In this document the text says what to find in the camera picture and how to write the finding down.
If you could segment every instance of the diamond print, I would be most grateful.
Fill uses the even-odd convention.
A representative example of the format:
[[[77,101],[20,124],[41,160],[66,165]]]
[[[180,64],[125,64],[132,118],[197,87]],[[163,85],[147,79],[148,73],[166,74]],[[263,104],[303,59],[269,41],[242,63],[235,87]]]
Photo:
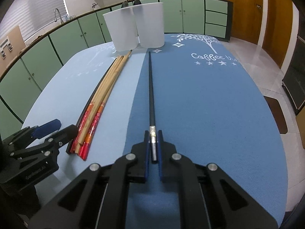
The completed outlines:
[[[162,52],[162,50],[156,49],[153,52],[158,53],[158,52]]]
[[[184,44],[176,43],[176,44],[173,44],[173,45],[177,46],[177,47],[180,47],[180,46],[183,46]]]

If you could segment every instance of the dark blue tablecloth section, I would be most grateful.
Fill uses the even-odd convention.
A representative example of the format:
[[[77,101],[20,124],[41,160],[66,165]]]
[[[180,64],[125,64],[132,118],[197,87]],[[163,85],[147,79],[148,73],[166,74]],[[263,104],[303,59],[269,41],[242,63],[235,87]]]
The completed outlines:
[[[280,225],[287,199],[282,140],[270,109],[238,60],[215,38],[167,34],[152,51],[156,128],[194,163],[218,164]],[[124,154],[149,129],[148,52],[129,118]],[[179,228],[175,185],[158,166],[130,187],[126,228]]]

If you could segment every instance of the brown countertop edge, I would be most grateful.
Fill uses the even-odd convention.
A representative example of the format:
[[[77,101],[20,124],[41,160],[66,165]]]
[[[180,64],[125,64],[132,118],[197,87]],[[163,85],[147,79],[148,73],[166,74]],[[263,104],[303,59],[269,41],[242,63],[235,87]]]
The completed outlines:
[[[231,2],[230,0],[220,0],[220,1],[224,1],[224,2]],[[57,29],[63,27],[64,25],[66,24],[69,24],[70,22],[73,22],[83,16],[86,16],[86,15],[89,15],[89,14],[92,14],[92,13],[96,13],[98,11],[101,11],[101,10],[104,10],[104,9],[108,9],[108,8],[111,8],[111,7],[114,7],[114,6],[117,6],[117,5],[120,5],[122,4],[122,2],[120,3],[116,3],[116,4],[113,4],[111,6],[107,6],[107,7],[103,7],[103,8],[99,8],[97,10],[93,10],[93,11],[89,11],[85,14],[82,14],[82,15],[79,15],[77,16],[76,18],[73,18],[72,20],[68,21],[68,22],[65,22],[61,25],[58,25],[56,27],[54,27],[52,30],[48,31],[47,33],[45,33],[44,35],[42,36],[39,36],[37,39],[35,39],[30,45],[28,45],[27,47],[25,47],[18,56],[16,56],[11,62],[10,64],[7,66],[6,70],[2,73],[2,75],[0,76],[0,82],[2,81],[2,79],[4,78],[4,76],[8,73],[8,71],[10,70],[10,68],[13,67],[13,65],[28,51],[30,50],[34,45],[36,45],[39,41],[41,41],[42,39],[44,39],[45,37],[48,37],[51,33],[53,33],[54,31],[56,31]]]

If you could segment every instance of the brown floor mat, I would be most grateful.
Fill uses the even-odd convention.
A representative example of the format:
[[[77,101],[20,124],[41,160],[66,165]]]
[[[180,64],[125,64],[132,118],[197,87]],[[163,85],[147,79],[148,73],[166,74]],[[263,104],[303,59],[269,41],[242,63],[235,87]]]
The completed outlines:
[[[277,99],[268,96],[264,96],[264,98],[268,103],[268,106],[272,112],[272,115],[278,126],[280,134],[286,134],[288,132],[288,128],[279,101]]]

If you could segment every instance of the window blind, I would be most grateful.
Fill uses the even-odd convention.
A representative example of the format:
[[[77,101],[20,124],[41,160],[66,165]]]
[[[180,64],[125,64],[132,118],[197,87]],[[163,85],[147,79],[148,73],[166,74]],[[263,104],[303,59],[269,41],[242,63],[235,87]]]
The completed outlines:
[[[54,21],[54,9],[67,15],[63,0],[15,0],[0,23],[0,38],[19,25],[24,41]]]

